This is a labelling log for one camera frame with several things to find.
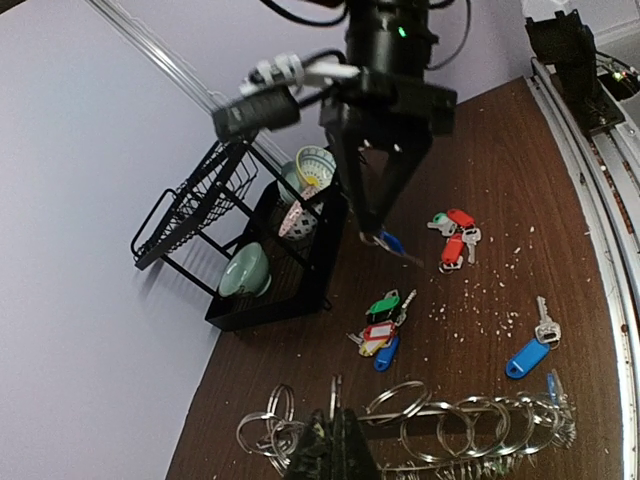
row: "silver key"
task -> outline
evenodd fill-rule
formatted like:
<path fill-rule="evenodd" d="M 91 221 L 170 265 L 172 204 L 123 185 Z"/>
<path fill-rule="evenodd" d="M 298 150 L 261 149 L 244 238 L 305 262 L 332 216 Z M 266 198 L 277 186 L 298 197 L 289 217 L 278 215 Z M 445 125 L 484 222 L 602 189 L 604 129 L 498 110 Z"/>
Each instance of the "silver key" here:
<path fill-rule="evenodd" d="M 348 333 L 347 338 L 358 346 L 361 346 L 364 343 L 364 338 L 360 335 L 356 335 L 355 333 Z"/>
<path fill-rule="evenodd" d="M 462 233 L 462 241 L 469 249 L 467 261 L 472 265 L 476 263 L 476 245 L 480 240 L 482 240 L 482 232 L 478 227 L 469 228 Z"/>
<path fill-rule="evenodd" d="M 536 298 L 538 302 L 538 313 L 540 315 L 540 325 L 536 327 L 536 339 L 540 343 L 554 343 L 559 342 L 562 337 L 562 330 L 560 325 L 553 321 L 547 311 L 547 300 L 544 297 L 538 296 Z"/>
<path fill-rule="evenodd" d="M 413 299 L 416 298 L 417 294 L 418 292 L 415 289 L 411 290 L 411 293 L 402 304 L 402 307 L 400 307 L 400 314 L 398 315 L 398 318 L 396 318 L 396 321 L 395 321 L 396 328 L 400 328 L 400 326 L 407 319 L 407 310 L 409 309 L 409 305 L 411 305 L 411 302 L 413 301 Z"/>

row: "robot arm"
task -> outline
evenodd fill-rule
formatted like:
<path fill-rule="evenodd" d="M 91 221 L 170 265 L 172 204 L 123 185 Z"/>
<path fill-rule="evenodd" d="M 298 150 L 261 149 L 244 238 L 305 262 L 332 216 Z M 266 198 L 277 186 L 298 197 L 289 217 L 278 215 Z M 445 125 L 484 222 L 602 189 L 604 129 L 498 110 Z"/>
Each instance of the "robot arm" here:
<path fill-rule="evenodd" d="M 346 53 L 329 50 L 307 59 L 288 55 L 258 64 L 241 88 L 244 97 L 214 114 L 218 137 L 228 141 L 261 128 L 284 128 L 299 121 L 302 108 L 321 102 L 320 125 L 359 228 L 366 237 L 379 238 L 433 136 L 453 130 L 456 92 L 423 80 L 438 40 L 427 26 L 429 11 L 451 3 L 347 0 Z M 326 61 L 328 56 L 337 57 L 338 63 Z M 302 85 L 322 89 L 296 99 L 290 88 Z M 375 192 L 364 187 L 360 152 L 365 147 L 388 153 Z"/>

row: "blue key tag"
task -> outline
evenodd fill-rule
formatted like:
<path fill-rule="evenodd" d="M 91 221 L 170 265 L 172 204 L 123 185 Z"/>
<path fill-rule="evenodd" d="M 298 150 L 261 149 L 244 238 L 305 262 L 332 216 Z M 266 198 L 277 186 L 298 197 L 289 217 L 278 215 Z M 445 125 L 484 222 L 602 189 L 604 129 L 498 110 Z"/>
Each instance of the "blue key tag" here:
<path fill-rule="evenodd" d="M 400 343 L 399 337 L 394 337 L 391 341 L 391 345 L 386 348 L 381 349 L 376 356 L 376 362 L 373 367 L 378 372 L 386 372 L 391 366 L 391 362 L 393 362 L 393 357 L 396 354 L 396 350 L 398 349 L 398 344 Z"/>
<path fill-rule="evenodd" d="M 507 377 L 519 380 L 524 378 L 551 351 L 551 345 L 531 340 L 526 347 L 507 362 Z"/>

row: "green bowl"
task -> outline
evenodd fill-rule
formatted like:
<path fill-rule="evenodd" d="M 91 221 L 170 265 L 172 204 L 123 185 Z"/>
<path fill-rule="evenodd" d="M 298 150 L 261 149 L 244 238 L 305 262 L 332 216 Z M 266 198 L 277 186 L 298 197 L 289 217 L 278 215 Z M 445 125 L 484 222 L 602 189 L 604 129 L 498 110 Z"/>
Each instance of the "green bowl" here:
<path fill-rule="evenodd" d="M 222 297 L 264 294 L 271 285 L 269 260 L 258 242 L 243 247 L 224 270 L 218 293 Z"/>

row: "metal rail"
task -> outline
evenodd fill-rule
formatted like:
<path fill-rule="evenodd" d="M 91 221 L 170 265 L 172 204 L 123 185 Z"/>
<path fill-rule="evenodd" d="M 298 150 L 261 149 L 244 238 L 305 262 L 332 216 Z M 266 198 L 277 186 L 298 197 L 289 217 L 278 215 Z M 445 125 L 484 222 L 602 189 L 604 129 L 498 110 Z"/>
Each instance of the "metal rail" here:
<path fill-rule="evenodd" d="M 184 59 L 122 6 L 112 0 L 85 1 L 209 116 L 227 103 L 222 93 L 210 91 Z M 284 165 L 291 160 L 265 133 L 258 135 L 253 146 L 273 165 Z"/>
<path fill-rule="evenodd" d="M 607 293 L 622 411 L 623 478 L 637 479 L 640 340 L 635 308 L 639 304 L 640 272 L 635 238 L 629 233 L 596 155 L 553 87 L 549 72 L 535 59 L 533 68 L 534 77 L 528 84 L 573 181 Z"/>

